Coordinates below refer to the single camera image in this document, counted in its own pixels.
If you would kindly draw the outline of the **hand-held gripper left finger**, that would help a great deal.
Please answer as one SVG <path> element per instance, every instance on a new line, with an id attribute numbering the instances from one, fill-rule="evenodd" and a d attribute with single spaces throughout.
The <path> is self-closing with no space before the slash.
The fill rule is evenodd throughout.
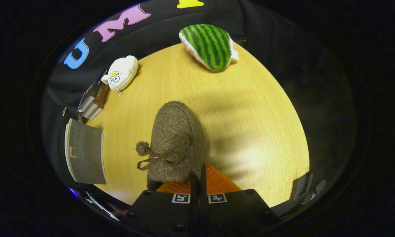
<path id="1" fill-rule="evenodd" d="M 125 215 L 125 228 L 140 237 L 193 237 L 196 230 L 198 180 L 190 193 L 144 190 Z"/>

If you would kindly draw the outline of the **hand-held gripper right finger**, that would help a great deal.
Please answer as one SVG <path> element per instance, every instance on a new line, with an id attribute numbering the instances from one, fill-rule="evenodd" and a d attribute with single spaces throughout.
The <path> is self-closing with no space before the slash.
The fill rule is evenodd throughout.
<path id="1" fill-rule="evenodd" d="M 208 237 L 256 237 L 278 223 L 278 217 L 254 189 L 241 189 L 216 168 L 202 167 L 199 197 Z"/>

